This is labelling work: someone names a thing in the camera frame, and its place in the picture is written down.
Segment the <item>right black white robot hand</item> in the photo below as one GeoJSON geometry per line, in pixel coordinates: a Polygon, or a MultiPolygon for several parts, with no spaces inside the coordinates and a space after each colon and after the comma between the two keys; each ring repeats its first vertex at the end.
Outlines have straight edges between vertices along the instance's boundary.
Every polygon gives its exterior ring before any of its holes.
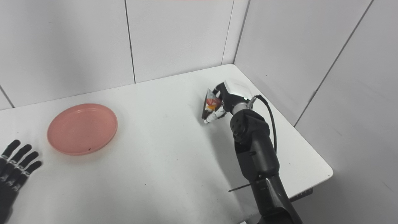
{"type": "Polygon", "coordinates": [[[247,85],[235,79],[228,79],[208,89],[202,112],[205,124],[224,117],[227,113],[234,115],[243,109],[253,108],[253,94],[247,85]]]}

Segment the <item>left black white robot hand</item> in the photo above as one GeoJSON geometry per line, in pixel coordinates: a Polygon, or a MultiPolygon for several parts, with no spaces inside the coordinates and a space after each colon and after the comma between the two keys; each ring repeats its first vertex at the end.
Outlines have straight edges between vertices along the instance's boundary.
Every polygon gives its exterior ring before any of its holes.
{"type": "Polygon", "coordinates": [[[11,142],[0,158],[0,223],[5,224],[11,216],[19,191],[30,175],[43,164],[37,160],[39,153],[32,146],[21,145],[20,140],[11,142]]]}

